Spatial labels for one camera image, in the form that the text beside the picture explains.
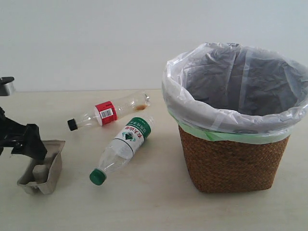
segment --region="plastic bottle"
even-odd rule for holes
[[[95,105],[88,112],[68,120],[71,131],[81,127],[105,125],[128,114],[144,110],[150,105],[150,97],[144,91],[137,91],[123,98]]]
[[[104,150],[98,167],[90,174],[90,180],[101,185],[109,173],[126,165],[150,135],[153,125],[153,118],[144,113],[132,118]]]

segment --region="garbage bag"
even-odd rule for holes
[[[308,68],[274,51],[204,43],[167,62],[162,92],[183,127],[283,139],[306,115]]]

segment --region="bottle label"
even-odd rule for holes
[[[116,110],[112,102],[107,101],[95,106],[100,113],[102,124],[108,124],[114,120],[117,120]]]
[[[131,148],[134,155],[150,133],[150,125],[144,119],[135,117],[129,121],[114,139],[124,141]]]

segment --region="beige tabletop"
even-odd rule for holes
[[[0,156],[1,231],[306,231],[308,119],[291,136],[274,185],[260,192],[203,194],[192,184],[176,122],[161,90],[149,90],[155,118],[148,141],[131,162],[95,186],[89,174],[108,142],[131,119],[71,132],[68,119],[94,103],[132,91],[16,93],[0,98],[6,116],[36,123],[43,140],[65,140],[63,169],[50,195],[28,195],[16,182],[29,158]]]

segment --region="bottle cap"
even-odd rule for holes
[[[75,119],[70,119],[67,121],[67,124],[68,124],[68,127],[71,131],[74,131],[74,130],[77,130],[78,127],[77,127],[77,124],[76,124],[76,121]]]
[[[103,184],[106,178],[106,175],[98,168],[94,169],[90,174],[90,180],[96,185]]]

